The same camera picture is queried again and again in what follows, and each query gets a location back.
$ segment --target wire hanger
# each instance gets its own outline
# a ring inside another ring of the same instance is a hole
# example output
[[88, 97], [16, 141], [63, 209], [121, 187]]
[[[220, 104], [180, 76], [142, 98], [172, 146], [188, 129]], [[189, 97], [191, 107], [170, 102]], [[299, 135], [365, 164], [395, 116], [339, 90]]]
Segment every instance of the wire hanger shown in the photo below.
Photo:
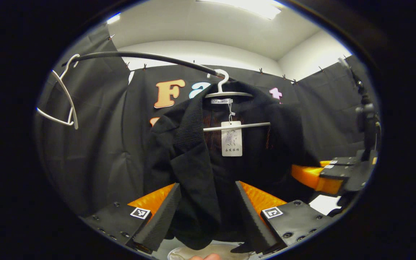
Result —
[[253, 95], [245, 93], [245, 92], [223, 92], [222, 85], [229, 81], [229, 74], [222, 70], [222, 69], [215, 69], [218, 74], [224, 75], [224, 79], [219, 81], [218, 83], [218, 92], [211, 93], [205, 96], [205, 98], [213, 98], [213, 97], [221, 97], [221, 96], [246, 96], [246, 97], [253, 97]]
[[[237, 95], [237, 96], [248, 96], [248, 97], [253, 97], [253, 95], [245, 93], [245, 92], [223, 92], [222, 91], [222, 84], [224, 84], [225, 82], [227, 82], [229, 80], [229, 74], [222, 70], [222, 69], [215, 69], [215, 71], [218, 74], [224, 74], [224, 79], [221, 80], [218, 83], [218, 92], [217, 93], [212, 93], [212, 94], [208, 94], [205, 96], [205, 98], [212, 98], [212, 97], [218, 97], [218, 96], [232, 96], [232, 95]], [[229, 121], [231, 121], [232, 117], [232, 111], [231, 111], [231, 103], [229, 103]], [[235, 125], [235, 126], [220, 126], [220, 127], [209, 127], [209, 128], [203, 128], [203, 132], [211, 132], [211, 131], [218, 131], [218, 130], [229, 130], [229, 129], [240, 129], [240, 128], [248, 128], [248, 127], [256, 127], [256, 126], [266, 126], [266, 125], [270, 125], [270, 122], [264, 122], [264, 123], [249, 123], [247, 125]]]
[[[64, 72], [62, 72], [61, 76], [59, 77], [59, 75], [55, 72], [52, 71], [51, 74], [53, 74], [53, 76], [56, 78], [57, 82], [59, 82], [59, 84], [61, 85], [62, 89], [64, 90], [66, 96], [68, 97], [68, 101], [70, 102], [71, 108], [70, 108], [70, 113], [68, 114], [68, 121], [62, 121], [62, 120], [58, 120], [55, 117], [51, 117], [50, 115], [46, 114], [45, 112], [41, 111], [41, 109], [36, 108], [36, 110], [38, 111], [38, 113], [40, 115], [42, 115], [43, 117], [46, 117], [48, 120], [53, 120], [54, 122], [60, 123], [62, 125], [74, 125], [75, 129], [78, 129], [78, 118], [76, 117], [76, 110], [75, 110], [75, 106], [73, 105], [73, 101], [72, 98], [70, 97], [70, 94], [68, 93], [67, 88], [65, 87], [65, 84], [63, 83], [62, 79], [65, 76], [67, 70], [68, 70], [68, 66], [70, 65], [70, 63], [72, 62], [72, 60], [76, 57], [79, 57], [79, 54], [75, 54], [73, 55], [68, 62], [66, 63], [66, 67]], [[78, 61], [73, 65], [73, 68], [76, 67], [76, 65], [78, 64]]]

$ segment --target white plastic hanger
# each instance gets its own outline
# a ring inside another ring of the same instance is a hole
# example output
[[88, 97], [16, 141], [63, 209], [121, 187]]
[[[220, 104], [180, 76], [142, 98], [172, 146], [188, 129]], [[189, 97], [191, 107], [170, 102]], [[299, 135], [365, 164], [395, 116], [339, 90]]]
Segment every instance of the white plastic hanger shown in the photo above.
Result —
[[[253, 95], [245, 93], [245, 92], [223, 92], [222, 91], [222, 85], [229, 80], [229, 74], [222, 70], [222, 69], [215, 69], [216, 72], [223, 74], [225, 77], [223, 80], [221, 80], [218, 83], [218, 92], [208, 94], [205, 96], [205, 98], [213, 98], [213, 97], [220, 97], [220, 96], [247, 96], [247, 97], [253, 97]], [[203, 132], [210, 132], [210, 131], [218, 131], [218, 130], [228, 130], [228, 129], [240, 129], [240, 128], [248, 128], [248, 127], [256, 127], [256, 126], [266, 126], [270, 125], [270, 122], [264, 122], [264, 123], [249, 123], [247, 125], [235, 125], [235, 126], [220, 126], [220, 127], [209, 127], [209, 128], [203, 128]]]
[[[39, 109], [39, 108], [36, 108], [36, 110], [38, 111], [38, 113], [40, 115], [42, 115], [43, 117], [46, 117], [48, 120], [53, 120], [54, 122], [58, 122], [58, 123], [60, 123], [62, 125], [68, 125], [68, 126], [74, 125], [75, 129], [78, 129], [78, 118], [76, 117], [75, 106], [73, 105], [72, 98], [70, 97], [70, 94], [68, 93], [68, 90], [66, 89], [65, 84], [62, 81], [63, 77], [66, 74], [66, 71], [68, 70], [68, 66], [70, 65], [70, 63], [72, 62], [72, 60], [75, 57], [79, 57], [79, 54], [73, 55], [68, 60], [68, 62], [66, 63], [66, 66], [65, 66], [65, 70], [64, 70], [64, 72], [62, 72], [62, 74], [61, 74], [60, 77], [59, 77], [59, 75], [55, 71], [52, 71], [51, 72], [53, 74], [53, 76], [56, 78], [56, 80], [59, 82], [59, 84], [61, 85], [61, 87], [63, 88], [66, 96], [68, 97], [68, 101], [70, 102], [71, 108], [70, 108], [70, 113], [68, 114], [68, 121], [65, 122], [65, 121], [62, 121], [62, 120], [58, 120], [55, 117], [51, 117], [50, 115], [48, 115], [45, 112], [41, 111], [41, 109]], [[73, 68], [76, 67], [77, 64], [78, 64], [78, 61], [73, 65]]]
[[213, 98], [213, 97], [221, 97], [221, 96], [247, 96], [247, 97], [253, 97], [253, 95], [245, 93], [245, 92], [223, 92], [222, 91], [222, 85], [226, 83], [229, 80], [229, 74], [222, 70], [222, 69], [215, 69], [216, 72], [223, 74], [224, 79], [219, 81], [218, 83], [218, 92], [211, 93], [205, 96], [205, 98]]

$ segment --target orange letter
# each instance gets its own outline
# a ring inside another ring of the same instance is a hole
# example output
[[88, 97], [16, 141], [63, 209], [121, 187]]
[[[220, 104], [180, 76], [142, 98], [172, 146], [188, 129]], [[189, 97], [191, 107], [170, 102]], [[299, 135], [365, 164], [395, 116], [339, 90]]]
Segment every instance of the orange letter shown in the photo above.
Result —
[[155, 108], [171, 107], [174, 105], [174, 100], [171, 100], [170, 95], [174, 98], [179, 96], [179, 87], [184, 87], [185, 82], [182, 79], [176, 81], [165, 81], [157, 83], [158, 100], [155, 103]]
[[150, 124], [152, 125], [152, 127], [153, 127], [153, 125], [155, 125], [155, 123], [157, 123], [157, 121], [160, 119], [160, 117], [152, 117], [151, 119], [150, 119]]

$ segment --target ceiling light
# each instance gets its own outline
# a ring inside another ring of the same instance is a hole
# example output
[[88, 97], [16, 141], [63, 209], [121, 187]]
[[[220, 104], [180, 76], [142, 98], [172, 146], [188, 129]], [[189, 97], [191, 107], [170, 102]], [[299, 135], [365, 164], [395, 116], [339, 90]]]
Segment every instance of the ceiling light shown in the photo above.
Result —
[[112, 16], [109, 20], [107, 20], [107, 24], [114, 23], [116, 21], [120, 20], [120, 13], [117, 13], [116, 15]]
[[284, 5], [273, 0], [196, 0], [203, 2], [213, 2], [218, 4], [232, 5], [244, 10], [259, 14], [272, 20], [280, 13]]

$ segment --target human hand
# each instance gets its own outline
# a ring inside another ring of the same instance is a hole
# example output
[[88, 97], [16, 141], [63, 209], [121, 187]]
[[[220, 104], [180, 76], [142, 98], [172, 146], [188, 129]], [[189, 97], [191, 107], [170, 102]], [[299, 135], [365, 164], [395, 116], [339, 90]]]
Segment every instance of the human hand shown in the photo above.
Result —
[[195, 256], [192, 256], [189, 260], [221, 260], [221, 257], [218, 254], [212, 253], [212, 254], [209, 254], [204, 259], [201, 258], [200, 256], [195, 255]]

